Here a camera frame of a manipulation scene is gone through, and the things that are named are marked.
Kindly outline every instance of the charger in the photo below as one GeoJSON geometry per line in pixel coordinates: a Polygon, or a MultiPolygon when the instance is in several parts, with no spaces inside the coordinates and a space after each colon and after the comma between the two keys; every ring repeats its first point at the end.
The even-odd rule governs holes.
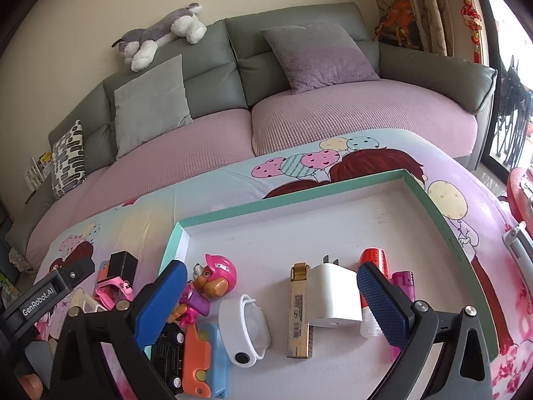
{"type": "Polygon", "coordinates": [[[311,326],[337,328],[362,321],[357,273],[339,266],[338,260],[315,266],[307,273],[306,321],[311,326]]]}

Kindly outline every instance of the black button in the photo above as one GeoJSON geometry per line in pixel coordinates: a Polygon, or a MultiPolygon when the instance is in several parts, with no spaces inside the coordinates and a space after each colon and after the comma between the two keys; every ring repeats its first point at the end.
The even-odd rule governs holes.
{"type": "Polygon", "coordinates": [[[248,364],[250,362],[250,357],[244,352],[239,352],[235,355],[235,361],[237,361],[239,364],[248,364]]]}

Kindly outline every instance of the sofa armrest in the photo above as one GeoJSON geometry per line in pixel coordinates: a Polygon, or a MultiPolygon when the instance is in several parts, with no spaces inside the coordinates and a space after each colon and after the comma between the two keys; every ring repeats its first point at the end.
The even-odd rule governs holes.
{"type": "Polygon", "coordinates": [[[48,176],[28,200],[22,214],[16,218],[13,226],[5,235],[7,243],[15,248],[19,254],[26,255],[31,233],[54,202],[52,177],[48,176]]]}
{"type": "Polygon", "coordinates": [[[459,58],[379,43],[380,76],[424,87],[477,115],[491,102],[497,71],[459,58]]]}

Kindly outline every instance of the gold lighter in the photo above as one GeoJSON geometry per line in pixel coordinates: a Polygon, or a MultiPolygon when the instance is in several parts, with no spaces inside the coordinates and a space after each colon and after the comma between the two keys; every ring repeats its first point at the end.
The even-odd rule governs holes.
{"type": "Polygon", "coordinates": [[[305,321],[306,263],[296,263],[290,270],[290,313],[287,358],[313,356],[313,327],[305,321]]]}

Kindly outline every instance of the cartoon print tablecloth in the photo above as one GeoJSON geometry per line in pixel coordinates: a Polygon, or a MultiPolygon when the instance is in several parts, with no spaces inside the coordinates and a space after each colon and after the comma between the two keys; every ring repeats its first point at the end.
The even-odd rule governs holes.
{"type": "MultiPolygon", "coordinates": [[[[192,177],[93,216],[50,245],[37,275],[92,256],[95,266],[118,251],[139,259],[134,293],[157,276],[179,219],[331,182],[407,169],[447,219],[483,287],[495,322],[500,354],[491,363],[493,399],[508,399],[533,366],[531,296],[502,234],[516,221],[471,173],[419,136],[372,129],[309,143],[192,177]],[[83,251],[74,251],[85,242],[83,251]]],[[[95,275],[81,284],[91,294],[95,275]]],[[[38,328],[58,338],[70,297],[38,328]]],[[[119,373],[116,363],[112,370],[119,373]]]]}

